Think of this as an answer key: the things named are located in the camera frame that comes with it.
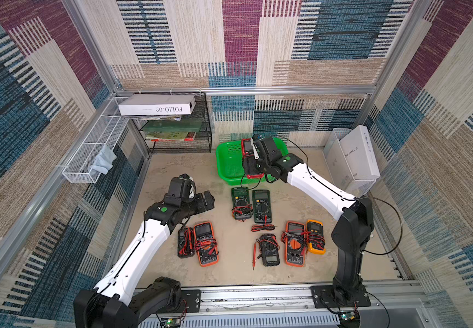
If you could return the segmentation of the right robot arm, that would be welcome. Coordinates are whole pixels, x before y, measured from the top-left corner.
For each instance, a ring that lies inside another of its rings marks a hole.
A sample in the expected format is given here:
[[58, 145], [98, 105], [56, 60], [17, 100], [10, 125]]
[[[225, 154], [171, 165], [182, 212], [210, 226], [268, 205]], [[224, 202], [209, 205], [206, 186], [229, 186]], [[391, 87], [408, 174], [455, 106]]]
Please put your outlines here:
[[334, 186], [295, 154], [282, 154], [272, 137], [253, 135], [251, 146], [260, 172], [303, 191], [336, 220], [331, 233], [338, 248], [336, 273], [332, 285], [315, 298], [331, 308], [370, 306], [361, 270], [364, 250], [374, 230], [371, 200], [356, 198]]

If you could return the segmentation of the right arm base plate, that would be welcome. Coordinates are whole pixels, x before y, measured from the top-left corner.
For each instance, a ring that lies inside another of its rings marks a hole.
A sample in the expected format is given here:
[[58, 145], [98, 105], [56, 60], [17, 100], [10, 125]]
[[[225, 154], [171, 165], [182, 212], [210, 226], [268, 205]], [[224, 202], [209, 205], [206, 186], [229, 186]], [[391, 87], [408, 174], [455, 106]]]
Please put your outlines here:
[[364, 285], [353, 291], [332, 285], [311, 286], [310, 291], [315, 308], [364, 308], [370, 307], [371, 301]]

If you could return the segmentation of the dark green multimeter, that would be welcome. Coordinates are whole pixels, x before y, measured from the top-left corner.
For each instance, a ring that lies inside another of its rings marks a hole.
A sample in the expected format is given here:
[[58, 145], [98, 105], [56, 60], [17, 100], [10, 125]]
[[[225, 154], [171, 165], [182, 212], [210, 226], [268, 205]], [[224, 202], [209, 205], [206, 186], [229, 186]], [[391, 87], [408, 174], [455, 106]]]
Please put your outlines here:
[[271, 210], [271, 195], [269, 190], [253, 190], [252, 200], [254, 209], [254, 222], [256, 224], [271, 224], [273, 218]]

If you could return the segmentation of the green plastic basket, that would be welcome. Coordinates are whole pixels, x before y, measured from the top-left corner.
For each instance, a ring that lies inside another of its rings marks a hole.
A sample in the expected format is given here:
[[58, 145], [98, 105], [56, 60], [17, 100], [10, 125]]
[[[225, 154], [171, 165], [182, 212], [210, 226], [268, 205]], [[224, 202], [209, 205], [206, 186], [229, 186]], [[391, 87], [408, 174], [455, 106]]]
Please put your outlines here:
[[216, 149], [217, 172], [219, 177], [229, 186], [241, 187], [247, 184], [265, 181], [263, 174], [248, 174], [243, 166], [244, 159], [254, 159], [254, 151], [250, 149], [251, 139], [225, 142]]

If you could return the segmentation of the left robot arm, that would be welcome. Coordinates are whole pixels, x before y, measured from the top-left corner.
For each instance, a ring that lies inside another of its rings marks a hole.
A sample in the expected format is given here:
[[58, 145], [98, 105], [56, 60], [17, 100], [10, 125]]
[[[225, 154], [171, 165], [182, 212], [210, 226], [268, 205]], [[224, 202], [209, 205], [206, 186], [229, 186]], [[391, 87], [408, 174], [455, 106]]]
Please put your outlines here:
[[187, 174], [171, 179], [160, 202], [143, 213], [143, 221], [126, 251], [110, 271], [90, 290], [81, 290], [74, 300], [77, 327], [138, 327], [151, 315], [175, 311], [185, 315], [187, 300], [179, 281], [159, 277], [136, 293], [139, 280], [154, 255], [184, 219], [214, 209], [210, 191], [196, 190]]

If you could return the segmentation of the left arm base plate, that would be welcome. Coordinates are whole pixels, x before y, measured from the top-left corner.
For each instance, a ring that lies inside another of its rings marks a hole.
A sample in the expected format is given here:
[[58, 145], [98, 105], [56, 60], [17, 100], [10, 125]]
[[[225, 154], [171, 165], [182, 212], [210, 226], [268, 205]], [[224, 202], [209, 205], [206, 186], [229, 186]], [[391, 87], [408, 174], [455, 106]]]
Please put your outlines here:
[[202, 291], [200, 289], [182, 289], [177, 305], [163, 308], [159, 310], [157, 314], [182, 314], [183, 312], [186, 312], [186, 314], [198, 313], [201, 300]]

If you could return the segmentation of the red multimeter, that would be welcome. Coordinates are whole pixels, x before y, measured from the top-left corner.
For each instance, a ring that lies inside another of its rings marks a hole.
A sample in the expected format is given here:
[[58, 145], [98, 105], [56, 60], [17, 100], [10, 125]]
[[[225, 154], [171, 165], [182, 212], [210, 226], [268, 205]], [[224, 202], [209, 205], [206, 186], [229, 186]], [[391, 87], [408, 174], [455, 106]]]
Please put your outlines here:
[[257, 159], [254, 156], [254, 146], [251, 139], [241, 141], [243, 169], [248, 179], [260, 179], [264, 174], [258, 168]]

